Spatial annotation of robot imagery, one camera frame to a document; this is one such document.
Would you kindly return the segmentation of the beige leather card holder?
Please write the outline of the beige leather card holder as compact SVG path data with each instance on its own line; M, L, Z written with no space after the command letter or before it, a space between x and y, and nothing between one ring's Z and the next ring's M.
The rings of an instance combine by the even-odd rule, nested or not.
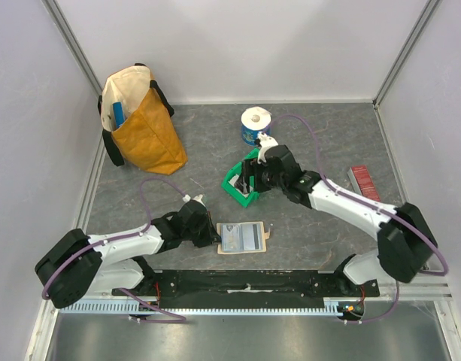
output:
M221 239L217 246L219 255L266 252L271 233L265 230L264 222L218 223L216 227Z

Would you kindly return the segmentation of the white credit card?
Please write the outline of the white credit card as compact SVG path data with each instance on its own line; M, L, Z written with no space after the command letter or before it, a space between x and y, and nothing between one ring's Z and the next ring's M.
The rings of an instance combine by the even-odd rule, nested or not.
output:
M257 223L244 224L241 227L243 248L245 251L261 249L261 227Z

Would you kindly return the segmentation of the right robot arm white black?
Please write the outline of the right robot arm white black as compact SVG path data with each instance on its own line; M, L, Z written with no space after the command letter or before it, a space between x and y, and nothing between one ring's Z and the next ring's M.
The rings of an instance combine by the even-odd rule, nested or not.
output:
M351 255L340 264L333 283L343 296L385 276L408 284L437 249L417 206L394 207L343 189L315 171L301 169L285 145L243 159L226 184L244 199L279 189L291 202L337 217L376 240L376 250Z

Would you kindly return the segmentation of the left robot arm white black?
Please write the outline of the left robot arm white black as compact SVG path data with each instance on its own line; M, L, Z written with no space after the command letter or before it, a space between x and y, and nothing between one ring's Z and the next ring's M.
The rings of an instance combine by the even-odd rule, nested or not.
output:
M119 288L144 296L155 277L146 256L173 250L184 241L207 247L221 240L205 205L190 199L179 211L148 224L107 235L68 231L36 264L42 297L62 309L92 293Z

